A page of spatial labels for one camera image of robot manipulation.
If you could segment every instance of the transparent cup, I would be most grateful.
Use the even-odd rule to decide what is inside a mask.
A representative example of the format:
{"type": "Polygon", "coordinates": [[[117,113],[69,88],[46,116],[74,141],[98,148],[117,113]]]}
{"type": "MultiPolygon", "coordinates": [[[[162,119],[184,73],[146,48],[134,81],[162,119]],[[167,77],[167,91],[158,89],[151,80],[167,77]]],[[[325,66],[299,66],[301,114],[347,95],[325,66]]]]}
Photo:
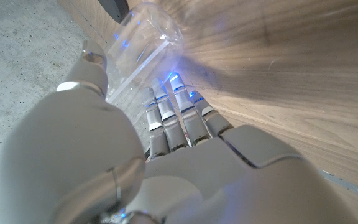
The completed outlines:
{"type": "Polygon", "coordinates": [[[139,120],[143,124],[142,91],[151,87],[153,78],[166,82],[177,66],[183,53],[180,29],[163,9],[144,2],[128,13],[104,51],[109,79],[106,101],[122,109],[135,127],[139,120]]]}

